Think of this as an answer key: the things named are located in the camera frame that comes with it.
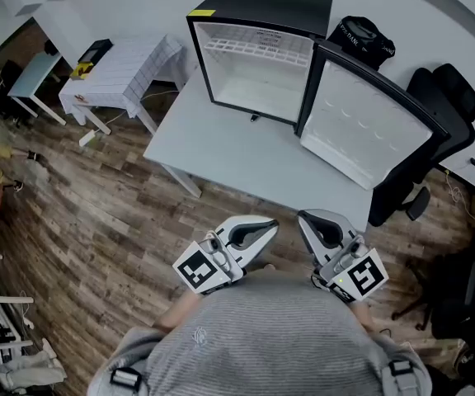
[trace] black buckle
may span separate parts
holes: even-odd
[[[407,368],[403,368],[398,370],[395,365],[406,362],[408,364]],[[391,361],[389,364],[389,369],[392,371],[392,376],[397,377],[398,375],[403,375],[403,374],[413,374],[413,367],[410,361]]]
[[[142,383],[142,375],[133,368],[117,368],[111,372],[109,382],[110,384],[132,389],[138,393],[140,384]]]

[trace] gray shirt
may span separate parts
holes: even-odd
[[[122,346],[161,337],[148,330],[125,339],[88,394],[108,394],[101,377],[109,381]],[[419,394],[431,392],[414,352],[371,337],[335,295],[278,271],[253,273],[214,292],[153,346],[136,365],[149,394],[388,395],[393,391],[383,388],[383,370],[390,360],[411,361]]]

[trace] white cable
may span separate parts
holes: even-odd
[[[471,215],[470,212],[468,211],[467,202],[465,201],[465,197],[463,196],[463,193],[461,192],[461,190],[457,186],[452,187],[452,185],[450,185],[449,171],[448,170],[446,171],[446,183],[449,186],[449,189],[450,189],[449,194],[450,194],[450,196],[452,196],[452,200],[455,203],[458,203],[459,199],[461,199],[461,201],[463,202],[463,206],[465,207],[465,211],[467,211],[467,214],[471,218],[473,218],[474,221],[475,221],[475,217],[473,215]]]
[[[168,94],[169,92],[178,92],[176,90],[173,90],[173,91],[165,91],[165,92],[158,92],[157,94],[150,94],[146,97],[144,97],[142,100],[140,101],[144,101],[146,98],[150,98],[150,97],[155,97],[155,96],[161,96],[162,94]],[[111,120],[108,120],[106,122],[106,125],[110,124],[111,122],[114,122],[115,120],[117,120],[119,117],[123,116],[124,114],[126,113],[126,110],[122,111],[122,113],[120,113],[117,117],[115,117],[114,119],[111,119]]]

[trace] gray tabletop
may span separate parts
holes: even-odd
[[[291,126],[250,118],[212,103],[197,69],[144,157],[295,210],[336,212],[365,231],[372,191],[302,147]]]
[[[45,77],[62,58],[60,53],[51,56],[41,52],[35,55],[11,88],[10,97],[30,97],[34,95]]]

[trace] yellow label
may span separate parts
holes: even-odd
[[[188,13],[189,17],[211,17],[215,13],[215,10],[200,10],[195,9]]]

